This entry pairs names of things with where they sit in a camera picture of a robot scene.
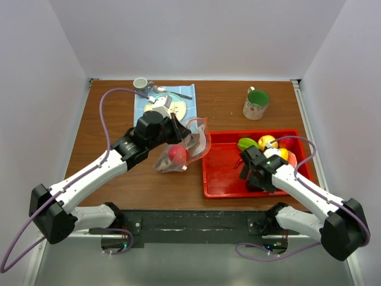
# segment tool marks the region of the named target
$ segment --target red tray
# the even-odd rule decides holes
[[[237,143],[241,138],[252,138],[258,142],[263,135],[273,135],[279,138],[286,135],[298,135],[296,129],[273,129],[273,130],[241,130],[210,132],[211,148],[209,153],[202,158],[202,174],[204,178],[204,194],[208,198],[249,198],[269,197],[272,195],[287,195],[282,190],[276,190],[274,194],[269,192],[248,192],[245,181],[239,179],[242,165],[234,169],[241,152]],[[307,156],[298,140],[297,144],[290,149],[296,155],[298,162]],[[299,173],[312,180],[311,170],[308,164],[300,167]]]

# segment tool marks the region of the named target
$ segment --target light gray wall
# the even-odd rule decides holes
[[[299,79],[345,0],[50,0],[86,74]]]
[[[86,77],[47,0],[0,1],[0,38],[2,258],[28,217],[31,190],[62,179]],[[15,254],[35,241],[36,230],[30,227]],[[29,259],[0,274],[0,285],[21,285]]]
[[[356,254],[367,285],[380,285],[381,2],[347,0],[302,80],[331,192],[354,197],[371,230]]]

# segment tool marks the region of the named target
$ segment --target clear plastic bag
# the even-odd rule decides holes
[[[183,172],[193,161],[205,156],[210,149],[211,140],[206,118],[190,119],[186,127],[192,132],[181,143],[168,145],[154,164],[159,173]]]

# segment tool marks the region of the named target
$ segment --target apple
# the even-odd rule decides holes
[[[285,148],[287,150],[292,149],[292,147],[296,144],[295,138],[286,138],[279,141],[279,147]]]
[[[173,164],[185,165],[188,159],[188,150],[183,145],[173,145],[168,151],[168,157]]]
[[[271,136],[271,135],[264,135],[264,136],[262,136],[262,137],[258,140],[258,145],[259,145],[260,149],[261,149],[262,151],[264,151],[265,148],[266,148],[266,143],[271,142],[271,141],[274,141],[274,140],[275,140],[275,138],[274,138],[273,136]],[[278,148],[278,142],[274,142],[274,143],[272,143],[271,146],[273,146],[274,148]]]

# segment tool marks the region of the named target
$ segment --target green fruit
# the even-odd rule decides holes
[[[243,151],[251,146],[256,146],[258,149],[260,148],[258,146],[258,144],[251,138],[241,138],[239,141],[238,141],[238,144],[237,144],[238,148]]]

